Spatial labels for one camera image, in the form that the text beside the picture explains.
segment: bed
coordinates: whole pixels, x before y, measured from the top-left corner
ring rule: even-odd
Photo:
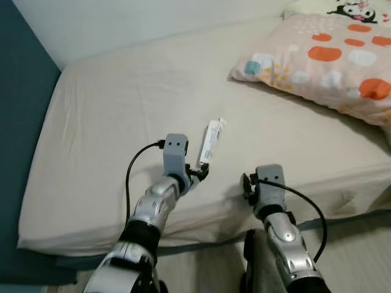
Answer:
[[[268,17],[182,34],[69,65],[53,93],[32,162],[18,247],[96,256],[125,221],[129,159],[168,133],[189,138],[197,162],[211,119],[228,124],[210,175],[171,213],[162,247],[221,242],[259,226],[242,199],[240,176],[283,166],[286,184],[328,219],[391,207],[390,148],[375,126],[262,84],[228,77],[242,50],[280,23]],[[131,172],[131,206],[162,174],[162,153],[143,154]],[[299,223],[315,211],[291,194]]]

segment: teal wall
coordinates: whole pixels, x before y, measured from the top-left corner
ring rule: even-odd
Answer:
[[[0,293],[43,293],[43,287],[27,285],[0,285]]]
[[[70,284],[76,270],[16,248],[30,163],[60,71],[11,0],[0,0],[0,38],[0,283]],[[40,291],[0,286],[1,293]]]

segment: pink pillowcase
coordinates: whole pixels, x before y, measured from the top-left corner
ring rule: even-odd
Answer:
[[[232,77],[261,81],[391,129],[388,28],[335,15],[295,15],[254,43]]]

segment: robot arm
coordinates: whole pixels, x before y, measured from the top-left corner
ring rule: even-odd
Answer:
[[[300,231],[295,226],[293,215],[286,212],[285,191],[279,187],[262,184],[259,179],[284,184],[282,167],[279,165],[257,167],[255,174],[251,174],[250,178],[244,176],[244,190],[245,198],[254,207],[254,215],[264,223],[269,247],[276,258],[276,266],[283,286],[288,293],[330,292],[308,254]],[[262,249],[256,244],[250,247],[253,250]],[[249,258],[249,255],[254,257],[256,254],[245,252],[245,255]],[[259,282],[254,279],[257,277],[257,272],[254,270],[257,267],[254,265],[257,260],[247,259],[247,261],[249,266],[252,266],[247,270],[252,274],[252,278],[248,280],[254,282],[250,286],[253,291],[248,293],[259,293],[261,290],[256,288]]]
[[[185,164],[188,139],[169,134],[163,150],[164,174],[139,199],[119,241],[105,256],[84,293],[160,293],[156,251],[166,220],[178,199],[208,174]]]

